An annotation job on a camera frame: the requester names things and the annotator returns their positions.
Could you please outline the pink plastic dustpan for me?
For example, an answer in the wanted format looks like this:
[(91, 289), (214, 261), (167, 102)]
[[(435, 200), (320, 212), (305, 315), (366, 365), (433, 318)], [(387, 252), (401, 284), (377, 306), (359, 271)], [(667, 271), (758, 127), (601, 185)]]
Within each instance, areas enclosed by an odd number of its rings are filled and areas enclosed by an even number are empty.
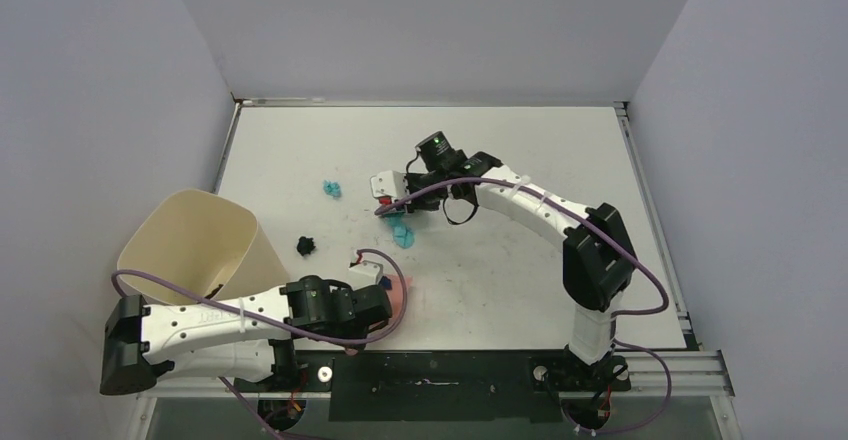
[(393, 325), (397, 320), (397, 316), (398, 316), (400, 309), (401, 309), (401, 306), (403, 304), (403, 293), (402, 293), (402, 287), (401, 287), (401, 282), (399, 280), (399, 277), (397, 275), (392, 275), (392, 274), (389, 274), (389, 275), (386, 275), (386, 276), (392, 282), (392, 289), (391, 290), (386, 290), (384, 288), (383, 289), (387, 293), (388, 299), (390, 301), (391, 309), (392, 309), (392, 316), (389, 320), (389, 324)]

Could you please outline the teal paper scrap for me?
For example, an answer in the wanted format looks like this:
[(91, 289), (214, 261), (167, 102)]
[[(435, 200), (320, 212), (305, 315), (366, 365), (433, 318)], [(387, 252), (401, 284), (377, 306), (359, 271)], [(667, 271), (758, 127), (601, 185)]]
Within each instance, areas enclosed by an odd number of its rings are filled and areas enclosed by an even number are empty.
[(409, 249), (414, 245), (414, 231), (405, 223), (405, 220), (401, 216), (386, 216), (385, 221), (391, 229), (393, 241), (398, 247)]
[(342, 196), (342, 189), (338, 182), (324, 180), (322, 183), (322, 189), (327, 196), (333, 199), (339, 199)]

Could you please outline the black paper scrap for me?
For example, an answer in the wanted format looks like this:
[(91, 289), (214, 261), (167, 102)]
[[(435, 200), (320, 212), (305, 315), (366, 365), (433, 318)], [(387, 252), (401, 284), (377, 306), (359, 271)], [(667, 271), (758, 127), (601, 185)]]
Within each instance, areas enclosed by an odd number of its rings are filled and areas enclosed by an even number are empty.
[(316, 250), (313, 237), (300, 236), (296, 244), (296, 251), (301, 257), (307, 257)]

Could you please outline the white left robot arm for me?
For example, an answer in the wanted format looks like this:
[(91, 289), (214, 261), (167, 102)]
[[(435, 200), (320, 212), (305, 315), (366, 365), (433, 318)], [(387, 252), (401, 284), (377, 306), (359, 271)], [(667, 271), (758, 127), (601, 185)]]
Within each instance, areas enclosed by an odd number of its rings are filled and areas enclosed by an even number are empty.
[(380, 285), (355, 289), (314, 275), (218, 303), (155, 305), (124, 296), (105, 324), (99, 392), (135, 394), (185, 377), (233, 377), (286, 390), (298, 377), (294, 340), (363, 347), (391, 317)]

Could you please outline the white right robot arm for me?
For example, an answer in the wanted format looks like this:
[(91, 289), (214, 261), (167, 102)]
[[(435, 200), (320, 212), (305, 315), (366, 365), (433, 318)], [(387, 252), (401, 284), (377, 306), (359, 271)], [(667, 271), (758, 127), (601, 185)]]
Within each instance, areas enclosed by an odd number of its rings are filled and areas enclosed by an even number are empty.
[(467, 156), (442, 132), (415, 151), (425, 172), (379, 173), (371, 179), (373, 196), (383, 206), (402, 200), (396, 209), (404, 213), (437, 211), (449, 199), (466, 201), (474, 211), (500, 213), (557, 247), (562, 284), (575, 304), (565, 374), (577, 388), (593, 387), (605, 375), (603, 359), (615, 335), (612, 313), (634, 271), (635, 252), (618, 210), (554, 195), (488, 153)]

